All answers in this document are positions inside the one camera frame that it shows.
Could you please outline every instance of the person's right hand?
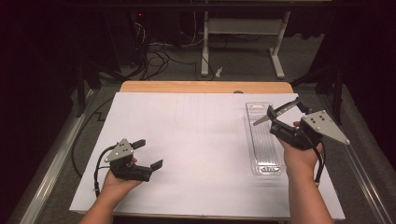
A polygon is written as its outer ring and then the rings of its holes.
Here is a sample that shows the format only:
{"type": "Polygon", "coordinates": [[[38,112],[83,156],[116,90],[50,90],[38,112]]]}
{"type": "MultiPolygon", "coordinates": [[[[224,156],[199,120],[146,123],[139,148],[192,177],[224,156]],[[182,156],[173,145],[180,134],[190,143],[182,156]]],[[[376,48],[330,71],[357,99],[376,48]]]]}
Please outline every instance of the person's right hand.
{"type": "MultiPolygon", "coordinates": [[[[295,127],[298,128],[300,125],[299,121],[293,123],[295,127]]],[[[298,148],[292,147],[285,141],[278,139],[282,147],[285,149],[284,160],[286,164],[286,172],[289,177],[299,176],[299,177],[310,177],[314,178],[314,169],[318,161],[318,157],[313,149],[300,150],[298,148]]],[[[317,145],[319,152],[323,150],[322,144],[317,145]]]]}

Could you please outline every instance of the table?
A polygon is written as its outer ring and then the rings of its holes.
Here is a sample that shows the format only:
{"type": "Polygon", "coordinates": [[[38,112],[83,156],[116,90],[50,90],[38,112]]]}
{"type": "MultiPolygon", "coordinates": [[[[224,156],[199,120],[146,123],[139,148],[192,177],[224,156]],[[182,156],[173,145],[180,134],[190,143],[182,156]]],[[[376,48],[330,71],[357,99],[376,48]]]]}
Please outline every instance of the table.
{"type": "MultiPolygon", "coordinates": [[[[286,174],[269,178],[251,173],[244,124],[234,118],[241,118],[247,100],[276,99],[273,104],[278,107],[295,96],[290,84],[277,82],[125,82],[113,101],[70,210],[83,213],[91,207],[95,200],[92,169],[97,158],[110,143],[126,135],[130,142],[139,137],[147,140],[135,153],[140,164],[148,166],[163,159],[163,168],[131,191],[115,209],[116,215],[289,219],[286,174]],[[233,94],[235,91],[245,93],[233,94]]],[[[284,122],[301,117],[294,109],[284,122]]],[[[274,144],[283,153],[281,145],[274,144]]],[[[99,182],[105,173],[99,174],[99,182]]],[[[344,219],[327,170],[319,190],[333,218],[344,219]]]]}

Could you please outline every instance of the hand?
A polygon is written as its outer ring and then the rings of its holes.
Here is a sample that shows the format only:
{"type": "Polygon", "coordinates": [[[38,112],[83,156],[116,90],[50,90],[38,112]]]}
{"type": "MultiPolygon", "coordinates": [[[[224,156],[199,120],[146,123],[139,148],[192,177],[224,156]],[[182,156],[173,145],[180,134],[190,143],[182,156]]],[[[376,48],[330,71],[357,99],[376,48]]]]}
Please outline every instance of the hand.
{"type": "Polygon", "coordinates": [[[126,197],[129,191],[136,188],[141,183],[142,181],[137,180],[118,179],[113,175],[111,170],[108,170],[105,183],[102,186],[102,191],[97,200],[114,209],[117,204],[126,197]]]}
{"type": "MultiPolygon", "coordinates": [[[[293,123],[295,127],[299,127],[300,122],[296,121],[293,123]]],[[[287,167],[288,176],[307,176],[313,179],[315,165],[318,161],[318,157],[313,149],[300,150],[292,147],[285,141],[278,139],[283,148],[285,148],[284,159],[287,167]]],[[[319,152],[323,150],[323,145],[317,145],[319,152]]]]}

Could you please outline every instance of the gray carpet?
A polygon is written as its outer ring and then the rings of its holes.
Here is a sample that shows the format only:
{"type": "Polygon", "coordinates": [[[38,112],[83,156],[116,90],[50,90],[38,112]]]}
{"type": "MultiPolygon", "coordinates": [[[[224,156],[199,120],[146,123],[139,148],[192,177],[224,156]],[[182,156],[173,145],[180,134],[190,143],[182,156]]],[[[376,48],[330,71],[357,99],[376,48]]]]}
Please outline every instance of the gray carpet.
{"type": "MultiPolygon", "coordinates": [[[[279,52],[280,61],[286,74],[286,78],[283,81],[293,81],[308,71],[320,42],[321,37],[302,40],[299,36],[295,36],[284,40],[281,51],[279,52]]],[[[225,43],[219,37],[213,38],[210,42],[210,46],[212,46],[209,54],[210,66],[215,70],[214,72],[222,67],[220,77],[215,77],[213,80],[281,81],[275,76],[275,70],[267,52],[267,49],[274,43],[272,37],[265,36],[256,41],[229,39],[227,46],[225,46],[225,43]]],[[[197,75],[199,76],[200,73],[201,47],[184,49],[165,48],[173,60],[183,63],[171,61],[164,72],[152,77],[151,80],[196,80],[197,75]]],[[[161,59],[154,58],[151,62],[153,64],[161,64],[161,59]]],[[[156,69],[157,67],[151,66],[148,72],[153,73],[156,69]]],[[[123,69],[125,73],[128,70],[130,70],[128,67],[124,67],[123,69]]],[[[93,113],[95,114],[87,121],[87,125],[82,130],[74,147],[76,166],[81,174],[85,169],[97,137],[103,127],[103,119],[106,118],[106,112],[110,108],[111,98],[120,89],[120,83],[118,81],[103,80],[103,83],[104,85],[101,90],[96,93],[96,98],[90,110],[86,112],[87,117],[93,113]]],[[[317,96],[313,87],[314,85],[312,84],[304,84],[294,90],[299,93],[306,105],[314,109],[327,108],[327,99],[329,97],[317,96]]],[[[396,211],[394,205],[394,202],[396,202],[396,174],[368,131],[364,119],[354,106],[353,99],[348,94],[346,87],[343,89],[341,116],[343,121],[341,127],[351,140],[353,151],[356,152],[357,157],[364,167],[364,171],[375,186],[384,207],[389,212],[396,211]]],[[[357,172],[351,164],[350,156],[348,156],[347,151],[352,149],[345,148],[343,145],[327,138],[324,139],[324,144],[327,148],[327,168],[346,214],[346,220],[336,221],[336,223],[378,223],[378,217],[375,216],[372,206],[366,199],[361,182],[357,178],[357,172]]],[[[30,188],[26,190],[9,223],[19,223],[21,221],[25,209],[29,205],[30,200],[32,200],[39,183],[50,166],[56,149],[55,144],[37,170],[30,188]]],[[[77,223],[81,219],[81,215],[68,211],[80,180],[73,167],[71,156],[72,154],[68,156],[56,185],[36,223],[77,223]]],[[[393,220],[396,220],[396,216],[393,213],[389,215],[393,220]]],[[[132,221],[132,223],[212,223],[210,220],[174,220],[137,217],[130,218],[129,221],[132,221]]],[[[228,221],[224,223],[239,224],[248,222],[228,221]]]]}

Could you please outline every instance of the dark background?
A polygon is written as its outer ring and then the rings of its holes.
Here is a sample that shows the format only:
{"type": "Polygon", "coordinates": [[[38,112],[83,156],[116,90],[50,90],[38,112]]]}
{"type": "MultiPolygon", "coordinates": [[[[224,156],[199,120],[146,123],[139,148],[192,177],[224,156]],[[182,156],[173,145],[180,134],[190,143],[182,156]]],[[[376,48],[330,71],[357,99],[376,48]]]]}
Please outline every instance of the dark background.
{"type": "MultiPolygon", "coordinates": [[[[303,34],[304,38],[326,34],[313,70],[334,55],[345,56],[344,81],[393,167],[395,10],[395,3],[380,0],[354,14],[295,12],[291,13],[286,32],[286,36],[303,34]],[[338,29],[329,30],[331,25],[338,29]],[[340,46],[345,51],[338,51],[340,46]]],[[[159,38],[177,45],[180,30],[192,35],[191,14],[145,13],[147,17],[141,22],[146,22],[159,38]]],[[[126,28],[129,20],[125,19],[126,14],[70,12],[47,0],[3,1],[0,14],[4,121],[1,201],[6,202],[0,207],[0,223],[5,223],[71,111],[69,94],[76,87],[81,60],[92,60],[116,71],[120,63],[138,60],[139,52],[125,53],[113,42],[117,38],[125,43],[126,49],[136,48],[134,41],[128,41],[134,30],[126,28]]],[[[199,22],[202,16],[197,13],[198,27],[202,27],[199,22]]],[[[98,68],[89,69],[86,75],[95,75],[97,71],[98,68]]]]}

